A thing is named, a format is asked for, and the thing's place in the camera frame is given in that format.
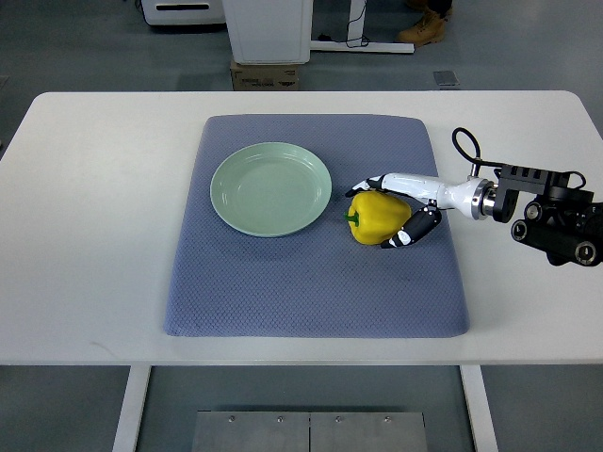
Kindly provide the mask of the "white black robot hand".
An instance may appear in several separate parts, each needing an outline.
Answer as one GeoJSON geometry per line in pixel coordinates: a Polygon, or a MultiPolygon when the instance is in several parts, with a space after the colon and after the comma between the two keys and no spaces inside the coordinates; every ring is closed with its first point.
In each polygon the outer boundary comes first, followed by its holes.
{"type": "Polygon", "coordinates": [[[365,191],[379,191],[407,202],[411,217],[389,239],[380,245],[383,249],[406,247],[432,231],[442,221],[442,212],[456,209],[472,219],[483,219],[491,214],[496,186],[494,183],[470,177],[451,185],[438,178],[408,173],[387,173],[371,177],[346,193],[352,198],[365,191]]]}

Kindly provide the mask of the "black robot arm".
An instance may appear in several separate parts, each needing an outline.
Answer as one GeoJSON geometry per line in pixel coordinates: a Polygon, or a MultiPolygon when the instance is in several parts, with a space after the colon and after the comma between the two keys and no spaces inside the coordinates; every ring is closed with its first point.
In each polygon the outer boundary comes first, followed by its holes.
{"type": "Polygon", "coordinates": [[[534,199],[511,227],[514,241],[544,252],[553,266],[602,263],[602,203],[584,188],[583,174],[485,161],[478,141],[463,127],[454,129],[451,139],[459,154],[472,163],[468,178],[479,182],[471,199],[473,214],[507,223],[519,194],[529,193],[534,199]],[[574,174],[580,184],[571,187],[574,174]]]}

